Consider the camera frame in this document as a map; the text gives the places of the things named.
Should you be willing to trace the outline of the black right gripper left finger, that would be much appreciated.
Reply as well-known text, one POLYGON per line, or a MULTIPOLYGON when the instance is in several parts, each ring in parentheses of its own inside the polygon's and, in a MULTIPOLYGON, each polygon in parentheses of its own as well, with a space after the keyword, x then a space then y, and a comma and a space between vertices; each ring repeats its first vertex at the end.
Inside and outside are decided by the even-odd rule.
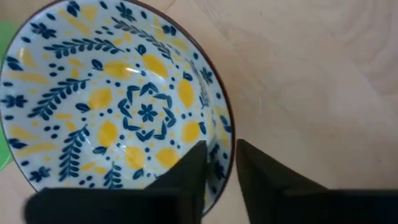
POLYGON ((27 224, 201 224, 206 142, 197 142, 144 190, 43 189, 24 205, 27 224))

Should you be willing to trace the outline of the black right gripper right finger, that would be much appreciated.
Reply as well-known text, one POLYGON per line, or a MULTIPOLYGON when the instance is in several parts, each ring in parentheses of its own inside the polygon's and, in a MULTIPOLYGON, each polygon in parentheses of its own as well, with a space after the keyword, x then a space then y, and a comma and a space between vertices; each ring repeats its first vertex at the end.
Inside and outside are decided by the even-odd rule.
POLYGON ((243 139, 236 165, 250 224, 398 224, 398 189, 328 189, 243 139))

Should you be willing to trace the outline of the yellow bowl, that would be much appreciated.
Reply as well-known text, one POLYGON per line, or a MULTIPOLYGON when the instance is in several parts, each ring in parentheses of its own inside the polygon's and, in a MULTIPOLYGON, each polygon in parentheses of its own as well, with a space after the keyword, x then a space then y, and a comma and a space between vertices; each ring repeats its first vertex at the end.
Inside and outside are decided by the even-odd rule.
POLYGON ((58 0, 37 11, 2 61, 0 117, 36 191, 141 189, 205 141, 209 212, 233 165, 218 71, 184 28, 138 0, 58 0))

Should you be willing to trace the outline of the green plastic bowl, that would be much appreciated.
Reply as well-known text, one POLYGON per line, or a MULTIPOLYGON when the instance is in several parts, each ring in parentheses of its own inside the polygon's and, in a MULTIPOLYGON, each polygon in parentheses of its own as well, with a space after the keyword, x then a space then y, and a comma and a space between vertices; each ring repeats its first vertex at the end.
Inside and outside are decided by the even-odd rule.
MULTIPOLYGON (((0 69, 7 47, 16 31, 17 26, 9 21, 0 20, 0 69)), ((2 127, 0 125, 0 171, 2 171, 11 161, 11 153, 7 148, 6 138, 4 137, 2 127)))

